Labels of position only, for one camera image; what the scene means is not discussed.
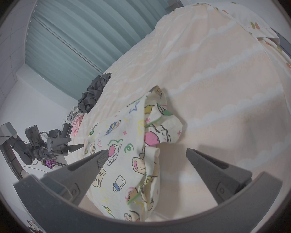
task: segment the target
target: bed sheet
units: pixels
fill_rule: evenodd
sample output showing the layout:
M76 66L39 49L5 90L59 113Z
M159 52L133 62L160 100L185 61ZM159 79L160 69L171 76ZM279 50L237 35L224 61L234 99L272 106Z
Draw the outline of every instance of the bed sheet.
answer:
M159 145L164 195L148 221L217 205L186 159L186 148L249 169L253 178L268 171L284 181L284 196L291 184L291 80L273 61L261 40L227 13L205 3L176 9L106 71L112 77L70 144L86 146L93 126L159 85L183 130L177 143ZM93 197L90 189L87 196ZM101 214L87 202L81 206Z

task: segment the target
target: curtain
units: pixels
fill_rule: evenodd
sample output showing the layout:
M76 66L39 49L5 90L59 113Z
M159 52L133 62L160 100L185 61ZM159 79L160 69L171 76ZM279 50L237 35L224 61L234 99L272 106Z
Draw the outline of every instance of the curtain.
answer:
M39 0L29 23L25 62L80 99L98 74L152 32L168 0Z

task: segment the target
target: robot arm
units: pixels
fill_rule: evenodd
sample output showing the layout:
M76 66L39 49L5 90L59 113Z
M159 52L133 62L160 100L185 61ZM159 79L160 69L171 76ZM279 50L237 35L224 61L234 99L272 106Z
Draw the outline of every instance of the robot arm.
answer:
M49 131L47 142L43 141L36 125L29 127L25 130L29 144L21 140L10 122L0 127L0 150L7 164L19 180L23 179L27 172L20 165L13 149L26 165L31 165L35 159L38 161L56 160L57 156L67 156L69 152L74 152L84 146L84 144L68 145L71 138L65 137L69 131L67 127L69 128L69 124L65 125L62 132L57 129Z

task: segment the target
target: pile of clothes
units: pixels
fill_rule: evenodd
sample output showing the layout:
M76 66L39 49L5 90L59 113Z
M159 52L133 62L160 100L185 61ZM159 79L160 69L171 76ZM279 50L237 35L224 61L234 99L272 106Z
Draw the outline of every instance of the pile of clothes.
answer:
M96 105L105 85L108 83L110 78L110 72L101 76L98 75L94 80L92 80L91 84L86 89L87 92L82 93L82 97L79 99L78 106L72 107L70 114L67 115L63 122L63 124L71 124L71 136L76 136L78 129L80 128L84 113L89 113Z

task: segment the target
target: dark gray clothes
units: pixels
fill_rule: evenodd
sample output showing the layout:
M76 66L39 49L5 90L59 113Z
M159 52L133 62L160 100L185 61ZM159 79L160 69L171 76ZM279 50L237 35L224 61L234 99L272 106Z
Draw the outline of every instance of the dark gray clothes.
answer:
M82 113L89 113L90 110L95 106L102 91L111 78L111 73L98 75L86 89L88 92L82 93L82 98L79 100L78 108Z

